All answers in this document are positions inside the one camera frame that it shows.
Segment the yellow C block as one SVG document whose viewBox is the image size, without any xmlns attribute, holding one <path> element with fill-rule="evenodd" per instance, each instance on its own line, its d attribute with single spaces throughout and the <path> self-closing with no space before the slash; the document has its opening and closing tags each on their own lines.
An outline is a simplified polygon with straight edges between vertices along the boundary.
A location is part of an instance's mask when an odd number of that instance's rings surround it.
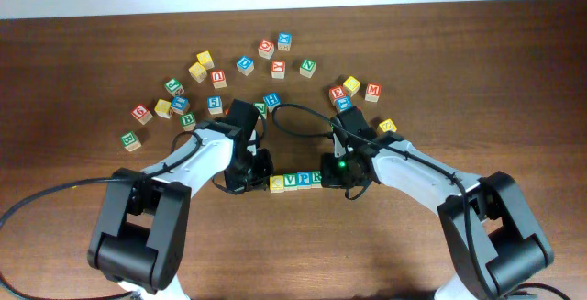
<svg viewBox="0 0 587 300">
<path fill-rule="evenodd" d="M 272 193 L 283 193 L 285 191 L 284 176 L 272 175 L 269 180 L 269 186 Z"/>
</svg>

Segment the green R block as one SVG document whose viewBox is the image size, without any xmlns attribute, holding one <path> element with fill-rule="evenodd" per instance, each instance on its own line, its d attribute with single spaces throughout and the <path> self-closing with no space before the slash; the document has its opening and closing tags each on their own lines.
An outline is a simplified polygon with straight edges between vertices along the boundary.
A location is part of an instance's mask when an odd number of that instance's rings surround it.
<svg viewBox="0 0 587 300">
<path fill-rule="evenodd" d="M 322 176 L 320 171 L 311 172 L 311 187 L 321 188 L 322 187 Z"/>
</svg>

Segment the green V block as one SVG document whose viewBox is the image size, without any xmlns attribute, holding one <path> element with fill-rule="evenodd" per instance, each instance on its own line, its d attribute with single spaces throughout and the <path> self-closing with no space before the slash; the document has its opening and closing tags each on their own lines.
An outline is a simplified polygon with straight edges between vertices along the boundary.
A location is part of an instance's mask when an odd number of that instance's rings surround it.
<svg viewBox="0 0 587 300">
<path fill-rule="evenodd" d="M 283 180 L 285 191 L 295 191 L 298 189 L 296 173 L 286 173 L 283 176 Z"/>
</svg>

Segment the blue P block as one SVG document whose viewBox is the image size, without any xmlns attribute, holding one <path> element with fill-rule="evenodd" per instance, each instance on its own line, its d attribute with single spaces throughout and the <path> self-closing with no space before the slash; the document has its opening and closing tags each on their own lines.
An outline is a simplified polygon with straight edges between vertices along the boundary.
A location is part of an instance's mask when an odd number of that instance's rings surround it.
<svg viewBox="0 0 587 300">
<path fill-rule="evenodd" d="M 296 174 L 296 185 L 298 190 L 311 189 L 312 188 L 312 173 L 310 172 L 298 172 Z"/>
</svg>

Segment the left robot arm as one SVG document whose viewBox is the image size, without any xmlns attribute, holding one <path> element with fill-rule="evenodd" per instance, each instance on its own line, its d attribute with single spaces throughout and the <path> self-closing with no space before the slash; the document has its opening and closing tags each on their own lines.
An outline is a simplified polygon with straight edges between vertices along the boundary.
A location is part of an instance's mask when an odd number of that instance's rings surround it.
<svg viewBox="0 0 587 300">
<path fill-rule="evenodd" d="M 167 158 L 140 172 L 121 168 L 106 187 L 87 260 L 124 289 L 125 299 L 184 299 L 177 272 L 192 197 L 215 175 L 222 191 L 266 187 L 273 172 L 260 147 L 257 107 L 234 101 L 225 117 L 201 122 Z"/>
</svg>

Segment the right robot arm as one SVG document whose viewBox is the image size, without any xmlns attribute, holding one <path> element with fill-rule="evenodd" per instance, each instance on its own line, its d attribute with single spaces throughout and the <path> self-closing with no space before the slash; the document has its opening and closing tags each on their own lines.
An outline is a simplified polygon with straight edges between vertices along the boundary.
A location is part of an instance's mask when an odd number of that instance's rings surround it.
<svg viewBox="0 0 587 300">
<path fill-rule="evenodd" d="M 503 299 L 554 261 L 554 251 L 515 179 L 462 172 L 394 132 L 376 133 L 351 107 L 329 120 L 334 150 L 321 158 L 322 184 L 349 191 L 397 189 L 439 217 L 455 275 L 436 299 Z"/>
</svg>

